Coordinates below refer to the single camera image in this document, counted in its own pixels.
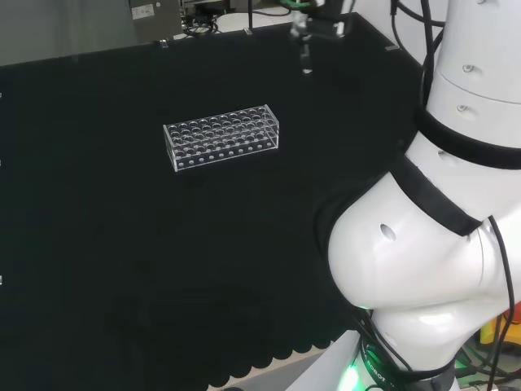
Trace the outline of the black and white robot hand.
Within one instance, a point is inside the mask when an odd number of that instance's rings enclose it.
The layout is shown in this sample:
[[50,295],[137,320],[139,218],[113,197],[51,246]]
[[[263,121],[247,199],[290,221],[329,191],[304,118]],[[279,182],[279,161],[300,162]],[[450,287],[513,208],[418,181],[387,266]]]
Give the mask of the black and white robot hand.
[[291,35],[295,40],[311,37],[341,38],[350,29],[356,1],[281,1],[281,5],[294,12]]

